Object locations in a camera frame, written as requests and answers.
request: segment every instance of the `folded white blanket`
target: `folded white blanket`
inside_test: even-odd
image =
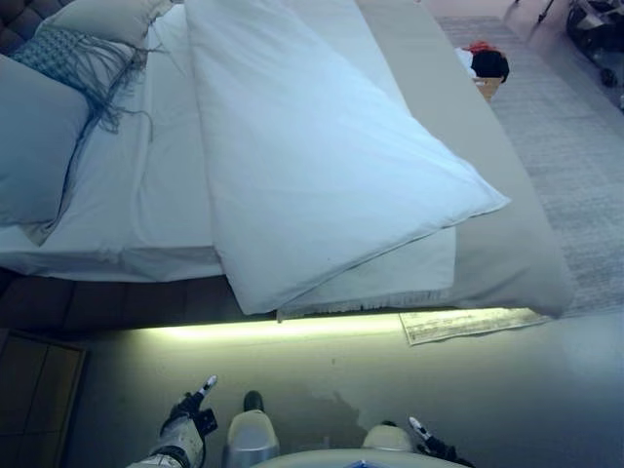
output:
[[[507,199],[278,0],[189,0],[215,247],[245,313]]]
[[[408,115],[399,86],[354,0],[287,0],[294,12]],[[454,281],[455,228],[449,227],[351,268],[279,308],[280,317],[444,299]]]

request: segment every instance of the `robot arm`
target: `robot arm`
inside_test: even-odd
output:
[[[424,442],[424,446],[418,446],[418,449],[422,453],[436,458],[440,458],[442,460],[451,461],[458,465],[475,468],[475,465],[473,465],[471,462],[464,458],[460,458],[457,455],[457,450],[455,450],[454,446],[448,446],[440,439],[433,437],[431,433],[427,431],[427,429],[425,429],[425,427],[420,424],[418,419],[416,419],[415,417],[409,417],[409,425],[418,435],[418,437],[420,437]]]
[[[194,394],[187,393],[163,424],[158,443],[150,455],[128,468],[201,468],[206,458],[204,438],[216,429],[211,409],[200,410],[202,401],[216,385],[212,375]]]

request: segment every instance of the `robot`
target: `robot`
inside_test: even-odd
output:
[[[201,468],[206,459],[205,438],[216,427],[211,409],[200,410],[216,385],[212,375],[194,394],[186,393],[165,420],[150,454],[128,468]],[[384,421],[367,434],[362,448],[329,449],[280,456],[280,445],[259,393],[247,394],[244,412],[229,427],[222,468],[452,468],[474,467],[454,447],[435,438],[414,417],[409,426],[422,440],[423,454],[413,452],[409,434]]]

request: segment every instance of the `gray rug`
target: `gray rug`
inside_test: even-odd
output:
[[[500,19],[437,20],[453,45],[484,39],[509,60],[511,74],[491,106],[528,171],[576,282],[566,314],[623,310],[624,139]]]

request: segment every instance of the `black bag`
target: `black bag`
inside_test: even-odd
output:
[[[480,51],[472,57],[472,69],[480,78],[502,78],[509,76],[507,58],[498,51]]]

